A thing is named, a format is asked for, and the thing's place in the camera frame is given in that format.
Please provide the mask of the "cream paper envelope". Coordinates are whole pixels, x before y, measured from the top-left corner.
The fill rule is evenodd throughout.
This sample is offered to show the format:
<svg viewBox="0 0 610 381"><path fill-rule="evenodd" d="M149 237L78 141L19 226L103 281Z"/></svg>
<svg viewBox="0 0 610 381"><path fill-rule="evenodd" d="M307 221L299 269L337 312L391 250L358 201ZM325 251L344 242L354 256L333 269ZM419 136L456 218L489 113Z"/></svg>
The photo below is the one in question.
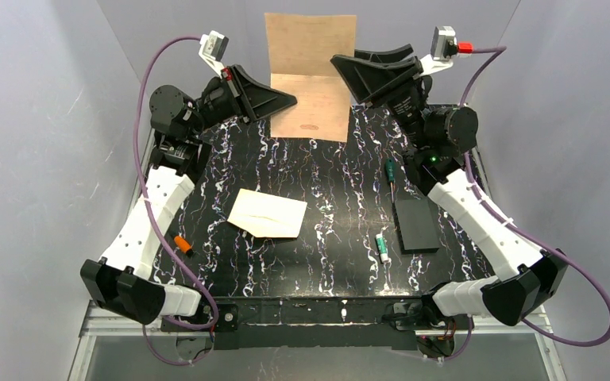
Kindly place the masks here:
<svg viewBox="0 0 610 381"><path fill-rule="evenodd" d="M227 221L256 238L297 238L305 201L240 189Z"/></svg>

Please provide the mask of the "green white glue stick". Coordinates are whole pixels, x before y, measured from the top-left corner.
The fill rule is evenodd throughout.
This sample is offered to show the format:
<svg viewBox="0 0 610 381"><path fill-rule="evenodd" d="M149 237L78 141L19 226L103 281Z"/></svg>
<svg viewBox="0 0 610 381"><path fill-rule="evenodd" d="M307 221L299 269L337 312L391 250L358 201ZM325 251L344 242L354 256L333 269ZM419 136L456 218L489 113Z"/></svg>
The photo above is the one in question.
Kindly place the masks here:
<svg viewBox="0 0 610 381"><path fill-rule="evenodd" d="M378 233L375 236L375 242L376 242L377 251L379 253L381 263L382 264L389 263L390 259L389 259L389 255L388 255L388 245L387 245L387 241L384 238L384 235L382 233Z"/></svg>

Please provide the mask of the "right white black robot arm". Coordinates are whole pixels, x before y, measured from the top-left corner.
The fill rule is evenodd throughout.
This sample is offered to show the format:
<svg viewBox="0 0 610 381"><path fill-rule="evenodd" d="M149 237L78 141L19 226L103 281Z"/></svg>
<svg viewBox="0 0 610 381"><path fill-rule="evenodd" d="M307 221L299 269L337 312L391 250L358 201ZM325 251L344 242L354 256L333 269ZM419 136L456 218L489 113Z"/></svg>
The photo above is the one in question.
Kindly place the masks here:
<svg viewBox="0 0 610 381"><path fill-rule="evenodd" d="M435 319L470 314L512 326L554 295L566 263L516 234L512 221L467 176L461 159L476 146L477 113L468 106L427 104L431 73L472 50L468 43L449 42L417 59L404 46L337 54L331 63L357 102L387 108L410 142L403 154L408 180L457 222L492 265L494 274L486 279L436 286L422 297L422 308Z"/></svg>

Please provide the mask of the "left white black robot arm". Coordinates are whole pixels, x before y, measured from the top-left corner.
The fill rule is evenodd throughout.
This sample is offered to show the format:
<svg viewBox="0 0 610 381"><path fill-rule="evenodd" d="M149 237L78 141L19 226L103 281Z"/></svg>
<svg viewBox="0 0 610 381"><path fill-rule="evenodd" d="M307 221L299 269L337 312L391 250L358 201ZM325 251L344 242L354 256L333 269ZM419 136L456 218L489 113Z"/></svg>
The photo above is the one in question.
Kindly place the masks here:
<svg viewBox="0 0 610 381"><path fill-rule="evenodd" d="M259 83L240 65L222 69L198 98L173 85L153 91L149 110L156 141L148 159L146 192L110 246L80 269L97 306L143 325L196 314L203 298L199 291L154 283L150 276L165 233L209 160L211 146L199 136L233 119L264 120L296 103L296 96Z"/></svg>

